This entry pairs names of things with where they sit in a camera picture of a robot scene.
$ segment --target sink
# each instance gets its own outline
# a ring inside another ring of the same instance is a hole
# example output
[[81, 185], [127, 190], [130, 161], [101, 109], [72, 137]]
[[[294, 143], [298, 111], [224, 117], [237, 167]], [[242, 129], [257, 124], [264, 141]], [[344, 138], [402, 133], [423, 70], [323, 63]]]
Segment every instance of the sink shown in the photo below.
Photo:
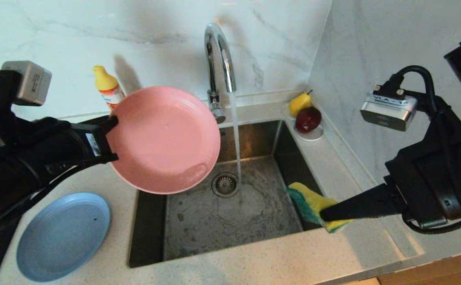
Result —
[[301, 182], [320, 194], [283, 121], [239, 126], [242, 181], [236, 185], [232, 127], [220, 129], [216, 166], [197, 186], [174, 195], [139, 191], [129, 267], [183, 258], [316, 229], [286, 193]]

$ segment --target chrome faucet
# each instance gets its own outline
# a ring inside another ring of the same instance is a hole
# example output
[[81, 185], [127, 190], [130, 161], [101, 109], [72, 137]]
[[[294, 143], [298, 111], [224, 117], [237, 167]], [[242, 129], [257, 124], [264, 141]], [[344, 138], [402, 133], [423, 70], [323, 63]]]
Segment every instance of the chrome faucet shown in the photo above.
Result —
[[223, 75], [225, 77], [225, 87], [227, 92], [236, 91], [236, 79], [234, 78], [234, 67], [232, 66], [231, 53], [229, 52], [229, 46], [227, 40], [223, 35], [223, 31], [215, 23], [210, 23], [206, 27], [204, 33], [204, 49], [208, 58], [208, 70], [209, 70], [209, 86], [208, 90], [208, 101], [209, 108], [215, 116], [218, 124], [225, 121], [223, 115], [222, 105], [220, 103], [220, 95], [216, 88], [215, 80], [215, 53], [220, 52], [220, 60], [222, 61]]

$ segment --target red apple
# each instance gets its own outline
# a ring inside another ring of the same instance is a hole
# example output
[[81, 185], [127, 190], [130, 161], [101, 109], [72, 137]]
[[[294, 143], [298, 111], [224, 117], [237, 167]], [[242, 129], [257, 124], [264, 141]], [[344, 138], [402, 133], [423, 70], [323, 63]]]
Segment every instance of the red apple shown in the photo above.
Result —
[[320, 125], [322, 114], [315, 107], [304, 108], [299, 111], [295, 119], [295, 127], [299, 132], [307, 133]]

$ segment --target marble wall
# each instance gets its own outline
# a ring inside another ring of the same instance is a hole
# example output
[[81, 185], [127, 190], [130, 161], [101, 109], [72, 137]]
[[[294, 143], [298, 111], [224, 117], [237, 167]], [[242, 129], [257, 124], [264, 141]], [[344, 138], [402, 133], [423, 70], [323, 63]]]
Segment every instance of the marble wall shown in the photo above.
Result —
[[0, 0], [0, 67], [32, 60], [53, 73], [34, 119], [107, 110], [93, 86], [104, 65], [132, 92], [170, 85], [206, 99], [204, 30], [218, 18], [238, 95], [304, 88], [331, 0]]
[[[359, 113], [367, 92], [407, 65], [422, 65], [461, 119], [461, 84], [444, 59], [460, 41], [461, 1], [333, 2], [309, 85], [377, 182], [388, 174], [386, 161], [424, 137], [428, 119], [418, 113], [406, 133], [367, 123]], [[424, 92], [417, 74], [407, 74], [402, 87]]]

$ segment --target drain strainer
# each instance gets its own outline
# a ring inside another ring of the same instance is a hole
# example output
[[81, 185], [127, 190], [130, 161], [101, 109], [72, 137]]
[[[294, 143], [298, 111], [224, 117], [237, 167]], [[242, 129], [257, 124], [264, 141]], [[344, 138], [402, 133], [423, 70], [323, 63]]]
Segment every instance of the drain strainer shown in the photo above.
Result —
[[234, 196], [239, 191], [237, 186], [238, 177], [232, 173], [220, 173], [211, 182], [213, 192], [222, 198]]

